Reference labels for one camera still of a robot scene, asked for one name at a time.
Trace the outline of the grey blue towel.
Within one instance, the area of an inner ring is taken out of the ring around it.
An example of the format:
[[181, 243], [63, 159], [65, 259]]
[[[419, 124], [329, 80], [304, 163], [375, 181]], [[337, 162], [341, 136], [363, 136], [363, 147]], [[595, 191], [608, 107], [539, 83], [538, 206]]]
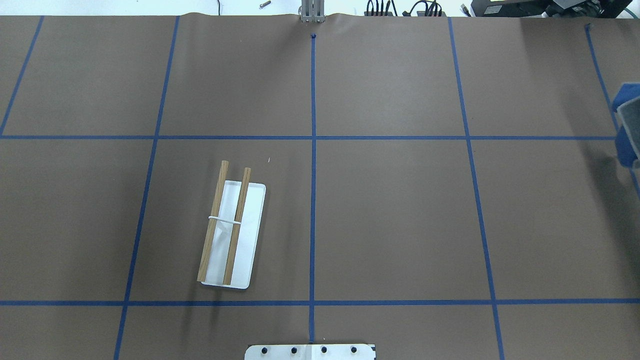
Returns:
[[612, 101], [611, 109], [621, 123], [615, 136], [618, 162], [633, 170], [640, 167], [640, 84], [625, 82]]

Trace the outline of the white wooden towel rack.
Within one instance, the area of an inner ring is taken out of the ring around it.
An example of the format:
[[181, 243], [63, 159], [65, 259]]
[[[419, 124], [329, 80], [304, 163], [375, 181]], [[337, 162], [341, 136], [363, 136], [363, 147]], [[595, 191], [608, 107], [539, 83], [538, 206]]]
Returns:
[[229, 162], [222, 161], [207, 218], [205, 241], [196, 280], [202, 285], [245, 291], [250, 286], [258, 249], [266, 186], [227, 179]]

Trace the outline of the black usb hub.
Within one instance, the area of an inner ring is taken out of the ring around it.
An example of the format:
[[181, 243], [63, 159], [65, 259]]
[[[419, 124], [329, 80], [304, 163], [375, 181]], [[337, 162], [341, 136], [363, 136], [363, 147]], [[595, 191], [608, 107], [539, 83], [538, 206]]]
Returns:
[[365, 17], [397, 17], [398, 12], [394, 0], [368, 0]]

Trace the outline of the aluminium frame post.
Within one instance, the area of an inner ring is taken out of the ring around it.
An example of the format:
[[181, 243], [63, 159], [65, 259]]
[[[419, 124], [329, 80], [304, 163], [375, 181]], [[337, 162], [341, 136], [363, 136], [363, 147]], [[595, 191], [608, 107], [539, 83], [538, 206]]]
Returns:
[[321, 24], [326, 21], [324, 0], [302, 0], [299, 8], [301, 22]]

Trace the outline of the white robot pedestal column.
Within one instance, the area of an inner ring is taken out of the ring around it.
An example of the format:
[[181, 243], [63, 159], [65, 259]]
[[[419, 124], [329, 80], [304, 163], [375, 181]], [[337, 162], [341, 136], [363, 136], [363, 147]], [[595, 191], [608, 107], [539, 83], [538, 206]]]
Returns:
[[376, 360], [373, 344], [264, 344], [251, 345], [245, 360]]

